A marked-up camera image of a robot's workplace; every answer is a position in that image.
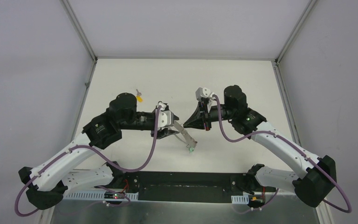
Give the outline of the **perforated metal ring plate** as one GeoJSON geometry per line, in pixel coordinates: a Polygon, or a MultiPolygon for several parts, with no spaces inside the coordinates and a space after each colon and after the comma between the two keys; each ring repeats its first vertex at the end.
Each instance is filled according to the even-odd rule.
{"type": "Polygon", "coordinates": [[[179,135],[175,135],[178,140],[186,144],[186,147],[189,149],[190,147],[196,148],[197,141],[188,133],[188,131],[177,121],[174,121],[173,127],[179,131],[180,135],[183,138],[180,138],[179,135]]]}

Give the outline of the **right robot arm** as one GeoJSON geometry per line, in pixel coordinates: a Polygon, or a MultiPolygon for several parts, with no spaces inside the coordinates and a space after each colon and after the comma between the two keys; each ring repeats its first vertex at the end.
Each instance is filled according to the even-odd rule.
{"type": "Polygon", "coordinates": [[[208,88],[195,92],[198,105],[184,123],[185,128],[209,131],[213,122],[228,121],[241,139],[262,145],[291,168],[291,171],[255,164],[244,174],[242,191],[253,194],[263,187],[273,187],[295,193],[306,205],[317,207],[333,190],[337,182],[336,164],[329,157],[320,157],[283,137],[267,119],[251,109],[247,96],[237,85],[224,89],[223,100],[208,88]]]}

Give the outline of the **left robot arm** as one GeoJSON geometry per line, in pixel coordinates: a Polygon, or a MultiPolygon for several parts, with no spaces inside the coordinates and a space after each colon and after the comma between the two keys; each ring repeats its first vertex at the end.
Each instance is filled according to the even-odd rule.
{"type": "Polygon", "coordinates": [[[24,184],[21,194],[26,194],[37,210],[46,210],[78,190],[106,185],[120,188],[124,173],[130,169],[107,157],[99,168],[80,173],[73,173],[73,169],[93,155],[102,156],[104,149],[121,140],[124,130],[150,131],[153,146],[157,140],[175,134],[172,127],[179,118],[168,104],[158,102],[152,112],[139,112],[137,103],[135,95],[119,94],[104,113],[94,117],[56,155],[37,167],[21,168],[18,172],[24,184]]]}

